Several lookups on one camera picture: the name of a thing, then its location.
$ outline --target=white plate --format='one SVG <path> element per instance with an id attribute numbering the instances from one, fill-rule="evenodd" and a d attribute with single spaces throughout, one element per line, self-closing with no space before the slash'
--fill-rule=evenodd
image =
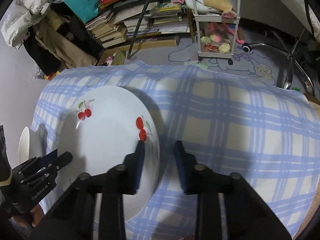
<path id="1" fill-rule="evenodd" d="M 154 192 L 160 149 L 150 113 L 126 89 L 115 86 L 96 88 L 79 98 L 71 108 L 60 133 L 58 156 L 68 151 L 73 160 L 59 171 L 57 187 L 66 190 L 82 172 L 98 175 L 122 163 L 127 154 L 135 151 L 139 137 L 145 139 L 140 188 L 136 195 L 124 196 L 124 218 L 131 219 L 143 209 Z"/>

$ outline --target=plaid tablecloth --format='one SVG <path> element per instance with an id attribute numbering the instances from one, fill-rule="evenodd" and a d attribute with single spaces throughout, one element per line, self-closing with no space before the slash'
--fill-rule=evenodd
<path id="1" fill-rule="evenodd" d="M 293 236 L 315 195 L 320 174 L 320 125 L 297 91 L 196 66 L 64 70 L 43 90 L 32 129 L 46 152 L 58 147 L 68 111 L 84 93 L 105 85 L 134 93 L 150 111 L 159 134 L 159 185 L 146 207 L 126 222 L 127 238 L 174 239 L 194 234 L 196 197 L 181 192 L 172 147 L 187 150 L 218 173 L 239 172 Z M 51 207 L 59 192 L 43 203 Z"/>

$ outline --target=office chair base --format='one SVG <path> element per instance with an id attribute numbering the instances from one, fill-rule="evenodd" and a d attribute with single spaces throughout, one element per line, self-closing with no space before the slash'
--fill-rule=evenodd
<path id="1" fill-rule="evenodd" d="M 300 40 L 297 40 L 294 44 L 294 46 L 292 47 L 294 50 L 296 50 L 297 46 L 299 45 L 300 43 Z M 243 46 L 242 46 L 242 50 L 244 52 L 249 52 L 251 51 L 253 48 L 255 47 L 258 47 L 258 46 L 265 46 L 265 47 L 268 47 L 268 48 L 271 48 L 277 52 L 279 52 L 280 54 L 284 55 L 287 57 L 288 60 L 290 60 L 291 64 L 289 66 L 289 69 L 288 69 L 288 72 L 287 72 L 287 76 L 285 78 L 285 81 L 284 81 L 284 85 L 282 86 L 282 88 L 284 89 L 290 89 L 291 87 L 291 84 L 292 84 L 292 79 L 293 79 L 293 63 L 297 66 L 297 68 L 302 72 L 302 74 L 307 78 L 307 80 L 310 82 L 311 84 L 311 88 L 312 88 L 312 95 L 315 96 L 315 87 L 313 85 L 313 82 L 311 81 L 311 79 L 309 78 L 309 76 L 307 75 L 307 73 L 303 70 L 303 68 L 300 66 L 300 64 L 296 61 L 295 58 L 293 58 L 292 56 L 295 55 L 295 53 L 291 53 L 289 51 L 289 53 L 287 52 L 284 52 L 283 50 L 277 48 L 277 47 L 274 47 L 272 45 L 269 45 L 269 44 L 266 44 L 266 43 L 263 43 L 263 42 L 251 42 L 251 43 L 245 43 Z"/>

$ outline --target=floor mat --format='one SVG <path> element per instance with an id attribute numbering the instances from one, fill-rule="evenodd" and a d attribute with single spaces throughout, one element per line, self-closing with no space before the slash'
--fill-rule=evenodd
<path id="1" fill-rule="evenodd" d="M 277 41 L 263 37 L 255 32 L 244 31 L 244 35 L 247 42 L 259 41 L 279 46 Z M 202 61 L 198 61 L 197 43 L 192 43 L 191 38 L 182 38 L 177 47 L 133 51 L 131 59 L 126 60 L 125 64 L 137 60 L 141 60 L 149 65 L 197 65 L 209 71 L 244 76 L 278 87 L 282 87 L 289 66 L 289 61 L 285 56 L 270 48 L 258 47 L 247 53 L 242 51 L 240 44 L 236 44 L 233 65 L 229 65 L 228 60 L 217 58 L 204 58 Z M 313 80 L 316 98 L 319 99 L 320 84 L 316 78 L 316 73 L 311 69 L 305 69 L 305 71 Z M 294 66 L 291 89 L 299 88 L 304 93 L 305 86 L 303 83 L 305 80 L 306 78 Z"/>

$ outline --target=chair wheel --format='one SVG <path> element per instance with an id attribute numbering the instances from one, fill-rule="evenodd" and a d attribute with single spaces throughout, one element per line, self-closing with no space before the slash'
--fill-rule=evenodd
<path id="1" fill-rule="evenodd" d="M 252 48 L 250 47 L 250 45 L 248 43 L 245 43 L 245 44 L 242 45 L 242 50 L 244 52 L 249 52 L 249 51 L 252 50 Z"/>

